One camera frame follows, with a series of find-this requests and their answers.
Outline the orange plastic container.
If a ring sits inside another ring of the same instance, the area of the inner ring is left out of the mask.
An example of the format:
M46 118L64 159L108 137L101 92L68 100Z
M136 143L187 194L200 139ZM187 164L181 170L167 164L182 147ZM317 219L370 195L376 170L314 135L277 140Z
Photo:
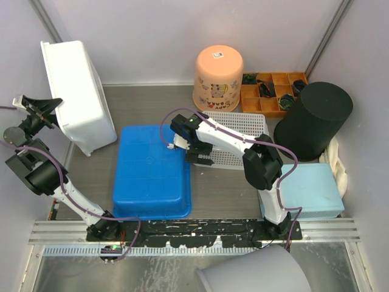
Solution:
M244 62L226 45L202 50L196 59L193 101L201 111L231 112L239 104Z

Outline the blue plastic basket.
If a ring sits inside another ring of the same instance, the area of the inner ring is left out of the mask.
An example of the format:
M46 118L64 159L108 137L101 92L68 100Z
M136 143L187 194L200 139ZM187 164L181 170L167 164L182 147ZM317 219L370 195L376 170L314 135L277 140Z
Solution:
M115 217L175 220L192 209L191 167L185 150L170 150L168 125L127 126L120 135L112 195Z

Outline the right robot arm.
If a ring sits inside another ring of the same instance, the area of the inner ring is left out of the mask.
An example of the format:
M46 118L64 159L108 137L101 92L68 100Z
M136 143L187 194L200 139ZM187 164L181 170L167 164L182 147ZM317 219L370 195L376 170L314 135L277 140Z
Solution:
M201 113L189 118L178 114L170 128L175 133L174 147L186 150L185 160L189 163L212 166L215 162L206 156L214 146L239 158L246 181L259 193L267 234L275 240L287 234L291 215L281 206L277 194L283 162L268 135L246 136Z

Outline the white plastic tub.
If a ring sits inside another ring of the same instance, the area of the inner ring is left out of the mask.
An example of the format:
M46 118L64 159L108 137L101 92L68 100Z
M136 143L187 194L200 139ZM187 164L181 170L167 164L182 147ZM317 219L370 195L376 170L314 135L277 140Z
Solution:
M41 51L58 126L86 156L117 140L100 77L81 41L50 44Z

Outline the light blue perforated basket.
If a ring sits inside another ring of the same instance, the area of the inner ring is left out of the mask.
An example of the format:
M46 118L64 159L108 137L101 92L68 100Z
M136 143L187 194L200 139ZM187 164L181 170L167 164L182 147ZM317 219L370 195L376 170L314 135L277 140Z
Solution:
M261 200L261 212L265 220L280 224L287 213L299 215L302 219L335 218L344 211L344 205L332 175L325 163L285 164L281 174L291 172L280 187L278 179L266 181L260 178L254 184Z

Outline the grey plastic container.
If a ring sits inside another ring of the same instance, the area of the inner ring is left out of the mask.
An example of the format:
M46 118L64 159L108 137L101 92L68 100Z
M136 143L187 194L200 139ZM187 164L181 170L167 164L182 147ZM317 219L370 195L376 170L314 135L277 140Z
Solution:
M311 291L297 261L272 245L195 270L198 291Z

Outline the white translucent basket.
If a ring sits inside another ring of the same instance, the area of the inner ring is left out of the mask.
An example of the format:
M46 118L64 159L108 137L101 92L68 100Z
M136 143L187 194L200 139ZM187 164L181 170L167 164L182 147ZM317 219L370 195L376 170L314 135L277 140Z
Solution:
M266 119L262 114L217 111L204 111L204 114L208 115L215 122L245 135L255 137L259 137L261 134L269 135ZM226 151L225 148L221 148L217 145L213 146L213 150L209 155L199 155L199 158L210 159L213 161L213 164L194 164L197 167L244 170L241 157L238 157L233 153Z

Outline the large black container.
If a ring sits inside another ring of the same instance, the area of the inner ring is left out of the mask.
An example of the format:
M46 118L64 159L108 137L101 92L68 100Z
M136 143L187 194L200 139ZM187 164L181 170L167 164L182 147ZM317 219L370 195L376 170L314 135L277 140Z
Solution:
M328 82L305 86L274 129L276 144L301 162L318 159L353 111L350 95Z

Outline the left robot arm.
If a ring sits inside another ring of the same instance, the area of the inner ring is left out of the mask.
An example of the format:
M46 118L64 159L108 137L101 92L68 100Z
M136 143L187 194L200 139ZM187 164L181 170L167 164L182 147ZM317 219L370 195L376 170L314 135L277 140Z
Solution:
M1 143L15 151L5 163L34 194L51 196L77 213L92 238L117 240L122 233L120 223L77 190L67 177L66 168L51 155L41 139L35 138L44 127L58 126L53 110L61 103L61 99L37 100L24 95L13 99L9 109L24 110L27 116L18 126L9 127L3 133Z

